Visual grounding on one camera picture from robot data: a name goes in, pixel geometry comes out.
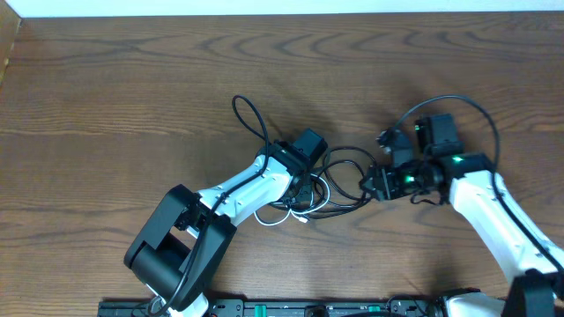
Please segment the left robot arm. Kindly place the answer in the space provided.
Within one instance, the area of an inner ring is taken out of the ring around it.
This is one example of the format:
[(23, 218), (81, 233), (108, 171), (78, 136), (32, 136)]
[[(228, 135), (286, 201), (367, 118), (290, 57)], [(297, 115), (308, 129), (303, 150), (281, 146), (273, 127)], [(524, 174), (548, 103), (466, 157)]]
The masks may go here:
[(306, 129), (292, 143), (264, 146), (250, 167), (215, 187), (170, 189), (123, 259), (161, 303), (160, 309), (150, 306), (148, 315), (204, 315), (209, 307), (204, 290), (238, 225), (271, 203), (290, 207), (309, 199), (313, 168), (327, 148)]

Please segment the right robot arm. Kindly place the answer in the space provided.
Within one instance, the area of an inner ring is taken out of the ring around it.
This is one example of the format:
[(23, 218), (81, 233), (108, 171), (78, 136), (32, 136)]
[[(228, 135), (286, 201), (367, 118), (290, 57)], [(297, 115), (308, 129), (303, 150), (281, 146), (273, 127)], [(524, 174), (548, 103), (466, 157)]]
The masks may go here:
[(398, 128), (384, 130), (378, 144), (388, 165), (372, 165), (360, 189), (375, 200), (407, 197), (413, 204), (436, 192), (471, 224), (509, 283), (508, 296), (458, 290), (439, 297), (426, 316), (554, 316), (563, 296), (563, 251), (534, 224), (509, 193), (503, 178), (483, 153), (465, 151), (451, 114), (422, 117), (414, 123), (420, 158)]

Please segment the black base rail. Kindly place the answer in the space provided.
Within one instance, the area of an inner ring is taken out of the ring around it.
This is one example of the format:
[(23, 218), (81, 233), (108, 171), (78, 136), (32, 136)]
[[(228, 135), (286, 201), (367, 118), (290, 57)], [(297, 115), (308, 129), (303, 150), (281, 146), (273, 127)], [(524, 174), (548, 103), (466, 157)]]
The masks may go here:
[(320, 301), (245, 301), (242, 299), (212, 300), (206, 311), (188, 309), (176, 312), (169, 309), (167, 316), (217, 316), (217, 317), (307, 317), (307, 316), (431, 316), (443, 317), (441, 305), (436, 301), (395, 297), (364, 302)]

